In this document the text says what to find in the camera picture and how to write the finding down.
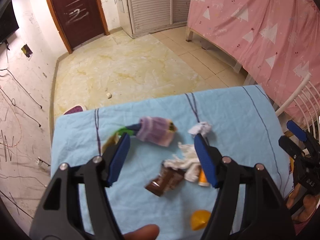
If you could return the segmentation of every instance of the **blue gripper pad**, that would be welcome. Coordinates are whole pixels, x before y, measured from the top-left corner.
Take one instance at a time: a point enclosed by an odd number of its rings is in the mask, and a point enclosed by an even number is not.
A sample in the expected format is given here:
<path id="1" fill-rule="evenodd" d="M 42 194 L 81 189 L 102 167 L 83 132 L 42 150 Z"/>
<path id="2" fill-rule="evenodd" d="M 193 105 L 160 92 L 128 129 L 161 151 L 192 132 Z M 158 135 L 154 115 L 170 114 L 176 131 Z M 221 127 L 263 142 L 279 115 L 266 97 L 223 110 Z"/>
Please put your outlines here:
<path id="1" fill-rule="evenodd" d="M 196 153 L 200 160 L 200 164 L 207 178 L 207 181 L 212 185 L 212 187 L 215 187 L 218 182 L 216 178 L 216 167 L 209 156 L 207 147 L 209 146 L 207 146 L 202 140 L 201 136 L 197 134 L 195 136 Z"/>
<path id="2" fill-rule="evenodd" d="M 294 121 L 290 120 L 287 122 L 287 128 L 292 132 L 300 141 L 305 142 L 307 135 Z"/>
<path id="3" fill-rule="evenodd" d="M 130 136 L 128 134 L 125 134 L 122 137 L 124 138 L 121 144 L 119 145 L 117 151 L 115 152 L 109 166 L 108 184 L 110 185 L 110 187 L 114 182 L 118 180 L 120 171 L 130 149 Z"/>

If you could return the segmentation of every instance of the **metal screw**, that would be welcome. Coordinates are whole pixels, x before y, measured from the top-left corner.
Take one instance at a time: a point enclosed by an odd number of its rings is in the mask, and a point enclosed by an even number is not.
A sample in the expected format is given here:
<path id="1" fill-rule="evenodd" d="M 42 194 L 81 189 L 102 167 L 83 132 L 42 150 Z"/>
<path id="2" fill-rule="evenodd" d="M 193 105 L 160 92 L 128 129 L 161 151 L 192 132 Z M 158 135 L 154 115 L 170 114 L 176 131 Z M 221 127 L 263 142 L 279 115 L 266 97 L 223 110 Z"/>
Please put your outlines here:
<path id="1" fill-rule="evenodd" d="M 231 158 L 228 156 L 224 156 L 224 157 L 222 157 L 222 161 L 223 161 L 223 163 L 231 163 Z"/>
<path id="2" fill-rule="evenodd" d="M 102 161 L 102 158 L 101 158 L 101 156 L 95 156 L 92 161 L 93 161 L 93 163 L 99 163 Z"/>
<path id="3" fill-rule="evenodd" d="M 60 170 L 64 171 L 66 168 L 68 168 L 68 163 L 62 163 L 59 168 Z"/>
<path id="4" fill-rule="evenodd" d="M 257 168 L 258 171 L 264 170 L 264 166 L 263 166 L 263 164 L 261 164 L 261 163 L 258 163 L 258 164 L 256 165 L 256 168 Z"/>

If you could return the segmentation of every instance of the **yellow cone-shaped object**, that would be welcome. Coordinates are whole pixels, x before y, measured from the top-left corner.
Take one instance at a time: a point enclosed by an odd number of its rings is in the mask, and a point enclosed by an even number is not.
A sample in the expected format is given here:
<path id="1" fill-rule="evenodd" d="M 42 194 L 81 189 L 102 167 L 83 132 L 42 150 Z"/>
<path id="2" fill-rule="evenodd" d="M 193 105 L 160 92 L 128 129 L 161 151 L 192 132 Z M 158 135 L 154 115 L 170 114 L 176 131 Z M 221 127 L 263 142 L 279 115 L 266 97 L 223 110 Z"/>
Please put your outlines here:
<path id="1" fill-rule="evenodd" d="M 192 230 L 205 228 L 208 224 L 211 213 L 207 210 L 197 210 L 190 218 L 190 226 Z"/>

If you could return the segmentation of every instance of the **louvered cabinet door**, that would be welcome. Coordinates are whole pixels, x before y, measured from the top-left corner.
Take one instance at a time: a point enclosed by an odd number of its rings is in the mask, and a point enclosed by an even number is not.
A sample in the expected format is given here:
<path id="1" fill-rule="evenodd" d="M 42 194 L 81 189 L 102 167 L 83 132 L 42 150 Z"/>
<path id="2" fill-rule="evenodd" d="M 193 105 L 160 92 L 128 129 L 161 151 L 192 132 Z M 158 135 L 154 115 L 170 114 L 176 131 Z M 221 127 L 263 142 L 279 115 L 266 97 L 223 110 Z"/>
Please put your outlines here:
<path id="1" fill-rule="evenodd" d="M 173 0 L 173 23 L 186 22 L 191 0 Z"/>
<path id="2" fill-rule="evenodd" d="M 170 0 L 131 0 L 131 4 L 136 33 L 170 24 Z"/>

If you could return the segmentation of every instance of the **marble-patterned floor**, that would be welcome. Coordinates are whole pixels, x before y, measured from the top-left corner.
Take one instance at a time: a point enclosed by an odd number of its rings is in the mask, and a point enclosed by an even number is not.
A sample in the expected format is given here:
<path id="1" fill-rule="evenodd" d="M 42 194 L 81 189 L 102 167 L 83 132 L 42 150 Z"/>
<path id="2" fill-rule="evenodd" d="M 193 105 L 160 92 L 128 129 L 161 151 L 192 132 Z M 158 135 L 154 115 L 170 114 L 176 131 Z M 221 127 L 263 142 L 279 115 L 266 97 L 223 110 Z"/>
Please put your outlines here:
<path id="1" fill-rule="evenodd" d="M 77 49 L 60 62 L 54 117 L 76 104 L 94 109 L 211 88 L 154 36 L 133 40 L 119 31 Z"/>

